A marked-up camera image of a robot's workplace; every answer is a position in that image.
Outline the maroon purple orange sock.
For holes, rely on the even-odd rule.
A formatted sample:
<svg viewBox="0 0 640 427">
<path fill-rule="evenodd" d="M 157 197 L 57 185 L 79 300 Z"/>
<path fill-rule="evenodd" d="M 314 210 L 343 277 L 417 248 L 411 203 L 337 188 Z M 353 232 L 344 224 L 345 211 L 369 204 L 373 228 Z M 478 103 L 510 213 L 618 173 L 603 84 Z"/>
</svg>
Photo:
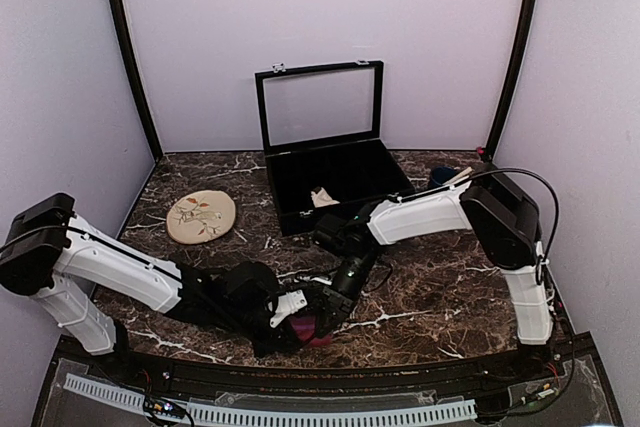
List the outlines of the maroon purple orange sock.
<svg viewBox="0 0 640 427">
<path fill-rule="evenodd" d="M 320 326 L 320 319 L 316 315 L 308 315 L 302 317 L 291 316 L 289 323 L 294 329 L 298 339 L 306 346 L 310 347 L 323 347 L 329 345 L 333 340 L 331 333 L 324 337 L 318 337 L 315 335 L 316 328 Z"/>
</svg>

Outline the brown and white sock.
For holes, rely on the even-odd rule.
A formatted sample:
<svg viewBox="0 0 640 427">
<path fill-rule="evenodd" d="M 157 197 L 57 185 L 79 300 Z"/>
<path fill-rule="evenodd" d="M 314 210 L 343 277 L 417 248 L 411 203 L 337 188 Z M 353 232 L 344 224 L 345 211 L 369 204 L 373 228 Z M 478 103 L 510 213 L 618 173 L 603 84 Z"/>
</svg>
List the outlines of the brown and white sock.
<svg viewBox="0 0 640 427">
<path fill-rule="evenodd" d="M 310 195 L 315 208 L 322 208 L 339 204 L 339 201 L 333 199 L 330 194 L 322 187 L 314 188 L 311 191 Z"/>
</svg>

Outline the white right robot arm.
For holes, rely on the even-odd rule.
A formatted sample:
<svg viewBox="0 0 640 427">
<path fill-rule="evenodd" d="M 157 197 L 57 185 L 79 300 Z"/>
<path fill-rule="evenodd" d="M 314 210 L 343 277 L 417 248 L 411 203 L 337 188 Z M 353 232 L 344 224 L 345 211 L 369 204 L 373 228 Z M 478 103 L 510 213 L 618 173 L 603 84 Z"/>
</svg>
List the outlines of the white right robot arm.
<svg viewBox="0 0 640 427">
<path fill-rule="evenodd" d="M 489 170 L 407 197 L 370 202 L 349 219 L 322 217 L 313 239 L 342 262 L 321 291 L 317 336 L 327 335 L 351 315 L 384 247 L 469 230 L 506 279 L 518 340 L 526 345 L 511 357 L 510 371 L 521 381 L 534 379 L 549 363 L 544 345 L 553 331 L 544 283 L 550 244 L 542 239 L 536 202 L 510 179 L 510 173 Z"/>
</svg>

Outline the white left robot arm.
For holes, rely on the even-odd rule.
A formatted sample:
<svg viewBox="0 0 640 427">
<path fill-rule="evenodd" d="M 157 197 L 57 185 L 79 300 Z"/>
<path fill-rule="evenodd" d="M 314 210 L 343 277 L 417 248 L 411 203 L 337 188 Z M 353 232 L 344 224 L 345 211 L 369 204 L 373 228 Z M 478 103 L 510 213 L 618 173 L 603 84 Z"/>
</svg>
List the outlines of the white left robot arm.
<svg viewBox="0 0 640 427">
<path fill-rule="evenodd" d="M 1 247 L 1 285 L 33 299 L 120 383 L 141 374 L 126 327 L 103 313 L 77 284 L 83 278 L 165 317 L 219 328 L 248 339 L 257 357 L 305 344 L 289 318 L 307 305 L 301 290 L 284 293 L 258 262 L 202 270 L 149 256 L 93 227 L 56 193 L 17 214 Z"/>
</svg>

